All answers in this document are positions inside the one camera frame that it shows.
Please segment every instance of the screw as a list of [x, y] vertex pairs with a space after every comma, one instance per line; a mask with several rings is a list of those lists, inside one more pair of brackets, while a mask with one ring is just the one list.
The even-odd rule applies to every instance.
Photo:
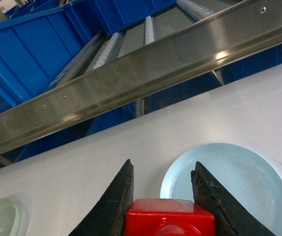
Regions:
[[264, 7], [262, 7], [262, 8], [260, 9], [260, 13], [263, 14], [266, 10], [267, 10], [267, 9], [266, 9], [265, 6], [264, 6]]

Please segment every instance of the white roller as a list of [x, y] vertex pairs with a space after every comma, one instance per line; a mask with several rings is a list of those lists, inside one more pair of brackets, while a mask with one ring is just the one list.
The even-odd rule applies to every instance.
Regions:
[[193, 13], [197, 14], [201, 18], [206, 18], [214, 14], [213, 10], [210, 10], [209, 8], [200, 5], [198, 3], [195, 3], [191, 0], [178, 0], [178, 3], [186, 7], [188, 10], [192, 11]]
[[106, 63], [107, 58], [109, 57], [111, 51], [113, 50], [113, 47], [116, 43], [116, 41], [119, 38], [119, 33], [114, 33], [110, 40], [108, 40], [108, 43], [106, 45], [106, 48], [103, 50], [102, 54], [98, 58], [96, 64], [93, 66], [93, 69], [96, 69]]

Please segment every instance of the blue container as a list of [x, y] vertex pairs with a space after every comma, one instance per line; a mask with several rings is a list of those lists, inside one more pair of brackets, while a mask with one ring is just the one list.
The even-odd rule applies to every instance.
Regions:
[[221, 68], [225, 84], [282, 64], [282, 44]]
[[174, 4], [176, 0], [89, 0], [106, 34], [112, 35], [149, 15]]
[[[89, 28], [94, 23], [66, 15], [84, 1], [0, 22], [0, 112], [41, 94], [97, 32]], [[78, 41], [80, 30], [90, 34]]]
[[62, 7], [64, 9], [62, 14], [81, 47], [84, 47], [101, 29], [101, 24], [88, 2], [74, 0]]
[[40, 12], [44, 10], [49, 10], [52, 8], [58, 7], [58, 0], [30, 0], [24, 6], [15, 7], [15, 11], [11, 9], [13, 14], [9, 17], [10, 19], [14, 19], [20, 16], [24, 16], [27, 14]]

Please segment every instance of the light blue circular dish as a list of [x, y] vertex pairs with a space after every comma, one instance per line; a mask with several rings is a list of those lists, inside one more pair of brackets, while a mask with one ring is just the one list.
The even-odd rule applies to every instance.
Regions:
[[193, 148], [168, 169], [161, 198], [193, 199], [191, 170], [201, 162], [263, 225], [282, 236], [282, 180], [261, 156], [233, 144], [214, 143]]
[[0, 199], [0, 236], [16, 236], [20, 224], [20, 212], [14, 201]]

